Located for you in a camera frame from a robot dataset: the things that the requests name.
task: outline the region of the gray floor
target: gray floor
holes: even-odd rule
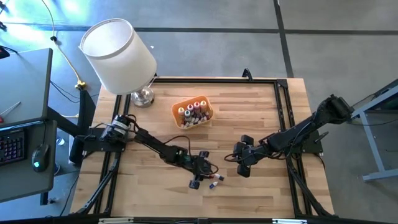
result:
[[[10,24],[0,31],[0,45],[19,51],[53,47],[49,15],[39,0],[8,0],[0,21]],[[272,0],[47,0],[58,29],[92,26],[103,19],[120,17],[134,27],[201,27],[278,29]],[[398,30],[395,0],[280,0],[286,29]],[[97,94],[100,82],[78,49],[83,31],[59,31],[61,48],[69,56],[89,92]],[[279,34],[140,32],[141,39],[158,62],[159,75],[238,77],[245,67],[255,77],[286,77]],[[398,78],[398,35],[298,35],[286,36],[294,77],[305,79],[311,109],[334,93],[353,104]],[[76,78],[54,47],[52,80],[74,95]],[[74,115],[78,105],[50,90],[50,106]],[[371,116],[370,123],[394,119]],[[385,145],[394,140],[397,123],[372,128],[386,169],[398,167],[398,149]],[[376,164],[361,126],[326,125],[323,140],[326,176],[337,215],[345,218],[396,223],[398,178],[365,184],[361,176],[376,171]],[[64,172],[67,147],[57,148]],[[50,197],[58,202],[39,206],[34,195],[0,203],[0,220],[59,215],[77,172],[55,178]],[[23,210],[16,216],[13,209]]]

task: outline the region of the lamp base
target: lamp base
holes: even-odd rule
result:
[[[146,108],[155,101],[154,92],[149,87],[131,93],[131,101],[139,108]]]

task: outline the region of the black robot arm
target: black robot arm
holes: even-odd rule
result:
[[[354,111],[342,97],[331,95],[319,104],[316,112],[301,123],[291,127],[290,129],[278,133],[271,134],[259,140],[259,145],[254,145],[253,138],[242,136],[241,141],[234,146],[232,154],[227,155],[224,159],[228,162],[237,162],[237,172],[243,177],[250,176],[250,167],[257,164],[263,158],[270,159],[286,159],[287,168],[298,183],[303,193],[308,197],[310,203],[319,215],[330,215],[317,202],[311,191],[300,178],[297,170],[293,166],[291,160],[292,148],[302,145],[308,135],[325,124],[341,124],[351,118]]]
[[[128,139],[128,132],[135,133],[134,138]],[[189,183],[192,189],[198,189],[200,181],[205,178],[212,178],[212,175],[218,172],[218,167],[208,160],[209,152],[200,151],[199,155],[191,155],[190,140],[187,136],[175,136],[175,138],[187,138],[188,149],[180,146],[166,145],[168,142],[161,142],[153,137],[149,132],[141,128],[137,124],[137,119],[134,115],[117,115],[112,124],[107,124],[106,129],[102,133],[100,140],[111,144],[118,142],[134,141],[139,144],[147,146],[154,152],[158,153],[159,157],[167,164],[175,167],[181,167],[193,174],[193,179]]]

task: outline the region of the orange basket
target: orange basket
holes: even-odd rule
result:
[[[182,123],[182,119],[183,118],[181,118],[180,115],[178,114],[178,109],[180,107],[182,107],[182,108],[184,108],[186,110],[188,105],[193,105],[195,102],[199,102],[200,103],[203,100],[207,104],[207,112],[209,112],[209,117],[210,118],[207,121],[203,121],[203,122],[201,122],[199,124],[194,124],[193,126],[189,126],[187,128],[181,128],[181,123]],[[179,102],[179,103],[174,104],[172,106],[172,114],[173,114],[173,117],[174,117],[175,125],[177,125],[177,127],[182,129],[182,130],[188,130],[190,128],[194,128],[194,127],[197,127],[197,126],[199,126],[201,124],[206,124],[207,122],[209,122],[213,118],[214,111],[213,111],[213,108],[210,105],[210,102],[209,102],[208,98],[202,95],[202,96],[196,96],[196,97],[191,98],[189,100],[185,100],[183,102]]]

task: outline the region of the wooden tabletop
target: wooden tabletop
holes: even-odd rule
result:
[[[307,92],[301,78],[287,80],[294,118],[298,123],[310,115]],[[189,189],[191,173],[167,165],[150,149],[132,142],[122,154],[113,217],[294,216],[285,161],[263,159],[252,166],[251,176],[244,178],[236,173],[236,163],[223,160],[225,155],[232,153],[242,134],[258,141],[280,129],[272,85],[153,83],[151,88],[155,93],[151,107],[142,109],[130,105],[129,113],[137,116],[139,126],[161,141],[186,134],[191,139],[192,154],[204,149],[210,151],[209,160],[218,165],[219,174],[225,176],[225,180],[212,190],[208,187],[211,180],[201,182],[199,190]],[[173,121],[171,106],[198,95],[208,97],[215,117],[208,124],[183,131]],[[101,89],[93,125],[111,122],[115,99],[116,95]],[[123,105],[124,97],[119,113],[122,113]],[[171,144],[187,147],[184,138]],[[81,208],[97,188],[103,157],[103,152],[96,152],[83,161],[71,212]],[[304,154],[303,164],[308,187],[325,209],[333,213],[325,171],[319,158]],[[106,204],[108,189],[105,189],[102,207]],[[298,197],[304,211],[300,191]]]

